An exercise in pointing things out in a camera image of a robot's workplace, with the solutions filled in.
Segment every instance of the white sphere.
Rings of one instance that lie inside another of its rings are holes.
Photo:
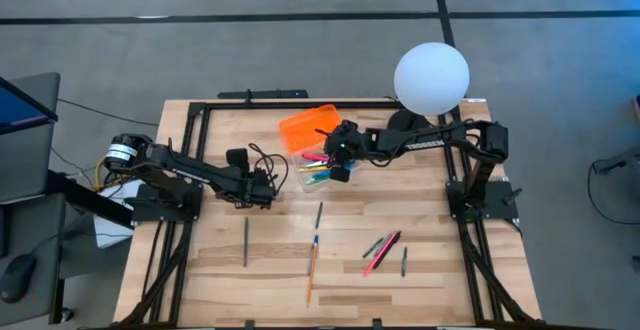
[[[440,115],[458,105],[467,93],[469,65],[447,44],[420,44],[400,59],[393,86],[407,109],[420,115]]]

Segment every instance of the computer monitor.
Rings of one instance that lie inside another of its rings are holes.
[[[58,116],[0,78],[0,135],[58,121]]]

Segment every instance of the wooden tabletop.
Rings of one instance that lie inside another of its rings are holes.
[[[174,148],[180,148],[188,104],[187,100],[165,103],[158,143],[171,138]],[[483,100],[464,100],[460,108],[463,119],[490,120]],[[267,153],[284,154],[278,123],[299,111],[214,110],[205,161],[225,166],[227,149],[247,147],[250,142]],[[340,110],[343,119],[357,122],[361,129],[385,128],[392,113]],[[191,155],[198,128],[196,122]],[[251,163],[257,160],[255,152],[249,154]],[[455,150],[454,157],[462,174]],[[495,175],[504,175],[502,167]],[[193,230],[178,325],[243,326],[245,320],[253,319],[257,326],[368,326],[373,318],[382,318],[385,325],[473,324],[457,226],[448,215],[446,181],[444,152],[432,149],[407,153],[384,169],[363,163],[349,183],[331,182],[313,192],[305,192],[295,175],[290,176],[271,210],[236,210],[215,199],[207,188]],[[316,231],[320,201],[324,210]],[[246,268],[242,266],[245,216],[250,222]],[[140,300],[156,226],[145,223],[135,230],[116,321]],[[526,312],[539,317],[520,235],[501,220],[487,220],[485,226],[496,275]],[[370,258],[364,260],[362,254],[378,238],[396,230],[402,230],[399,243],[364,278],[362,272]],[[309,246],[316,233],[319,259],[311,305],[306,307]],[[161,234],[152,279],[162,238]],[[408,268],[403,278],[400,265],[405,246]],[[485,317],[490,318],[486,286],[479,273],[478,279]],[[168,318],[170,295],[171,291],[165,291],[161,320]]]

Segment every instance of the orange pencil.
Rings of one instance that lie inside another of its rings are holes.
[[[307,285],[307,307],[311,302],[311,288],[313,287],[313,273],[316,270],[316,259],[318,258],[318,235],[313,239],[313,255],[311,259],[311,272],[309,273],[309,284]]]

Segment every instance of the orange lid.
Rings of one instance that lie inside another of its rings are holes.
[[[309,109],[280,121],[280,135],[289,154],[324,143],[326,136],[316,132],[320,129],[332,132],[342,119],[333,105]]]

